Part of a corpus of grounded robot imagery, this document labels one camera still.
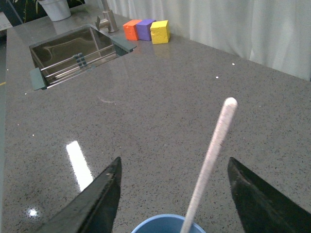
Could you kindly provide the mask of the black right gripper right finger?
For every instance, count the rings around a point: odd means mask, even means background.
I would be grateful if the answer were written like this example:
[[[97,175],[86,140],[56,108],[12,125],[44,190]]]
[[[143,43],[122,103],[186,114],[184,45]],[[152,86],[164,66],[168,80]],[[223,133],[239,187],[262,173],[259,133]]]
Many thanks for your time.
[[[246,233],[309,233],[311,214],[234,157],[227,167],[231,195]]]

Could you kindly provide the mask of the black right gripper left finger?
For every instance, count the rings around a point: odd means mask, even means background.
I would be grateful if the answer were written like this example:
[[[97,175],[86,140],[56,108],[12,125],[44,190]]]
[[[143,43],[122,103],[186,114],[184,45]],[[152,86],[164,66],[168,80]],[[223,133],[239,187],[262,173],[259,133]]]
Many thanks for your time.
[[[37,233],[111,233],[121,196],[121,158],[117,157]]]

